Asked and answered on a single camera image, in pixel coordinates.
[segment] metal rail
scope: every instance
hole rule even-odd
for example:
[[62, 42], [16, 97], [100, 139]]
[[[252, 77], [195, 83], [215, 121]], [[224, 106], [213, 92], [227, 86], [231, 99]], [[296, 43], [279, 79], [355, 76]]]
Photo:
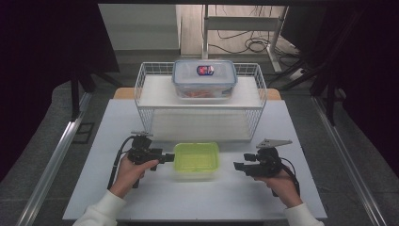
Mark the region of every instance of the metal rail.
[[381, 211], [379, 210], [378, 204], [375, 201], [375, 198], [370, 191], [369, 187], [361, 178], [361, 175], [353, 162], [349, 151], [346, 149], [340, 134], [338, 133], [337, 129], [329, 123], [327, 116], [324, 112], [326, 112], [322, 100], [320, 97], [312, 97], [312, 100], [317, 108], [317, 111], [322, 118], [322, 122], [327, 129], [328, 135], [331, 138], [332, 142], [334, 143], [335, 149], [337, 150], [338, 156], [343, 161], [343, 166], [348, 173], [350, 180], [358, 195], [360, 197], [361, 202], [364, 205], [364, 208], [367, 214], [370, 217], [370, 220], [375, 226], [383, 226], [387, 225], [385, 219], [383, 218]]
[[47, 164], [46, 169], [41, 175], [38, 183], [36, 184], [35, 190], [30, 196], [23, 212], [18, 219], [16, 225], [32, 225], [35, 221], [36, 216], [44, 202], [44, 199], [50, 190], [50, 187], [56, 178], [56, 174], [59, 167], [62, 164], [65, 154], [67, 153], [74, 135], [76, 134], [77, 128], [79, 127], [86, 111], [88, 103], [91, 99], [91, 94], [85, 93], [80, 101], [80, 112], [75, 121], [70, 121], [67, 128], [64, 131], [60, 141], [56, 145], [56, 149], [53, 152], [50, 161]]

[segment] label on container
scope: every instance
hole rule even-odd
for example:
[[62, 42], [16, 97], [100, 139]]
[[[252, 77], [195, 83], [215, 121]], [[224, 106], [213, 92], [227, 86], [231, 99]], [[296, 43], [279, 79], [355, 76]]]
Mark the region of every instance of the label on container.
[[214, 67], [213, 66], [198, 66], [197, 67], [197, 74], [199, 76], [203, 75], [213, 75], [214, 74]]

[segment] white wall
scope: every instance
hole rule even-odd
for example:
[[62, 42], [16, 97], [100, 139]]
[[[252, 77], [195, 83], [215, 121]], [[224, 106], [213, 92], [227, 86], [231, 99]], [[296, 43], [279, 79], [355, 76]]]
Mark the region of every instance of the white wall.
[[114, 50], [180, 49], [180, 6], [99, 4]]

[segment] plastic food container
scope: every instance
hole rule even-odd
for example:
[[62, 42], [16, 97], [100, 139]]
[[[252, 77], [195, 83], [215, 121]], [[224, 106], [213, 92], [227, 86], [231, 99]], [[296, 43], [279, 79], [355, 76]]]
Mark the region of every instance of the plastic food container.
[[174, 153], [178, 179], [210, 179], [219, 168], [219, 148], [214, 142], [180, 143]]
[[185, 99], [229, 99], [237, 84], [234, 65], [229, 60], [177, 60], [172, 82]]

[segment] human hand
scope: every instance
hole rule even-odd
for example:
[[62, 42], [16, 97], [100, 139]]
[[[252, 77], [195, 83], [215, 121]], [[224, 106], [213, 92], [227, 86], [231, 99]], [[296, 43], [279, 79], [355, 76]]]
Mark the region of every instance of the human hand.
[[123, 199], [123, 197], [132, 189], [133, 184], [144, 177], [146, 169], [158, 165], [158, 160], [145, 162], [141, 165], [135, 165], [127, 158], [127, 154], [120, 160], [120, 168], [118, 170], [117, 180], [109, 188], [114, 195]]
[[288, 208], [303, 203], [296, 192], [293, 180], [285, 170], [281, 170], [274, 177], [254, 177], [254, 179], [255, 181], [265, 182], [267, 187], [270, 187], [279, 196], [282, 203], [284, 203]]

